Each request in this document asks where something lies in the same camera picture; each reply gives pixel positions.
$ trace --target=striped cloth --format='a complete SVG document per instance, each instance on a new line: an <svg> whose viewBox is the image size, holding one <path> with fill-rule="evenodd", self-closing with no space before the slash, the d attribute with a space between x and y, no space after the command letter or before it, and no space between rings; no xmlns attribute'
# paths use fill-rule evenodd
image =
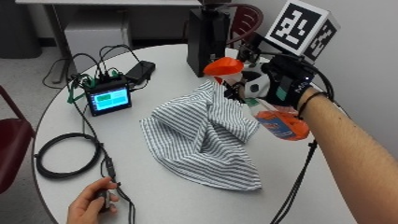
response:
<svg viewBox="0 0 398 224"><path fill-rule="evenodd" d="M224 91L207 81L156 108L142 120L147 144L155 159L183 178L222 189L260 189L243 147L259 124L243 117L241 104L224 98Z"/></svg>

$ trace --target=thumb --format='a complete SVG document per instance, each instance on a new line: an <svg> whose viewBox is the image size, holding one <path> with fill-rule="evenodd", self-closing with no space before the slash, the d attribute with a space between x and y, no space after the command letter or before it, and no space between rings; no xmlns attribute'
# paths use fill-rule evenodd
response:
<svg viewBox="0 0 398 224"><path fill-rule="evenodd" d="M98 218L103 205L104 205L104 197L100 197L96 200L94 200L86 211L87 216L91 218Z"/></svg>

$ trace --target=finger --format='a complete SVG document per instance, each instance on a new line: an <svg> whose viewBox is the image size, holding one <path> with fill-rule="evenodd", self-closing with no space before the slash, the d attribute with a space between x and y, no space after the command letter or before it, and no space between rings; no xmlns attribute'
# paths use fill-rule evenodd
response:
<svg viewBox="0 0 398 224"><path fill-rule="evenodd" d="M111 201L118 202L120 200L120 197L116 196L114 193L111 193Z"/></svg>
<svg viewBox="0 0 398 224"><path fill-rule="evenodd" d="M118 208L114 203L111 204L110 211L111 213L118 213Z"/></svg>
<svg viewBox="0 0 398 224"><path fill-rule="evenodd" d="M111 177L104 177L96 182L94 182L91 185L88 185L84 189L84 191L80 193L79 197L76 198L74 202L74 207L83 207L87 209L98 191L100 189L115 189L118 187L118 184L111 183Z"/></svg>
<svg viewBox="0 0 398 224"><path fill-rule="evenodd" d="M100 197L96 200L94 200L87 208L86 216L92 218L98 217L103 205L104 205L104 197Z"/></svg>
<svg viewBox="0 0 398 224"><path fill-rule="evenodd" d="M111 177L104 177L86 187L84 191L79 195L79 198L92 200L95 194L100 189L115 189L116 187L118 184L111 183Z"/></svg>

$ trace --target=red chair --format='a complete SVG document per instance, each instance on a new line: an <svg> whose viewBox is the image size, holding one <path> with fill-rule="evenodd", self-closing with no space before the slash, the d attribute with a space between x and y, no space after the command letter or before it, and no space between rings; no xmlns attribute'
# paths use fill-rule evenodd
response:
<svg viewBox="0 0 398 224"><path fill-rule="evenodd" d="M234 18L234 23L230 30L230 40L227 41L227 46L231 48L235 47L235 43L239 41L248 40L249 36L260 27L264 15L256 6L248 4L227 4L228 8L238 8L236 16ZM183 40L187 40L187 30L188 30L188 22L184 23L183 28Z"/></svg>
<svg viewBox="0 0 398 224"><path fill-rule="evenodd" d="M2 85L0 95L18 117L18 119L0 119L0 193L3 193L17 177L35 131Z"/></svg>

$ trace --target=forearm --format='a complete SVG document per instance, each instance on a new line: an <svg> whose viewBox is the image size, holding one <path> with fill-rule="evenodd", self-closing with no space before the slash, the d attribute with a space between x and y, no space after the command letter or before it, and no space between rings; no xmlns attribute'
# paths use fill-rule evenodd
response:
<svg viewBox="0 0 398 224"><path fill-rule="evenodd" d="M308 89L299 107L316 92ZM398 165L387 149L316 96L303 113L359 223L398 223Z"/></svg>

